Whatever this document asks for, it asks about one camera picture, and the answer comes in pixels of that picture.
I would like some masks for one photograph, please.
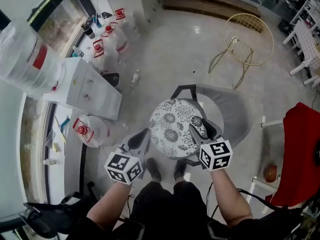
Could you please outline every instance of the gold wire chair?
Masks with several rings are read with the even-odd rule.
[[[242,76],[233,89],[240,86],[250,66],[266,63],[274,51],[274,38],[268,26],[258,17],[248,13],[233,15],[226,21],[223,40],[226,49],[212,59],[208,73],[211,73],[229,51],[237,61],[242,63],[243,70]]]

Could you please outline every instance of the brown ball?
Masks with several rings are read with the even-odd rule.
[[[277,166],[274,164],[267,166],[263,171],[263,177],[266,182],[274,182],[277,179]]]

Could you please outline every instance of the black pants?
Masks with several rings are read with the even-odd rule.
[[[171,194],[160,183],[151,181],[134,200],[130,218],[143,224],[150,219],[167,221],[185,216],[208,221],[206,205],[193,183],[181,181],[174,185],[173,191]]]

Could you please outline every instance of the marker cube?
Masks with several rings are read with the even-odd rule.
[[[115,152],[110,153],[104,168],[111,179],[128,185],[143,172],[138,157]]]
[[[229,141],[224,140],[201,145],[199,160],[209,171],[215,171],[229,167],[232,155]]]

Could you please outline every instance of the floral patterned cushion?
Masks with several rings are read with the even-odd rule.
[[[190,132],[189,124],[203,135],[204,126],[199,110],[184,99],[169,99],[156,107],[150,119],[153,144],[166,156],[185,158],[197,148]]]

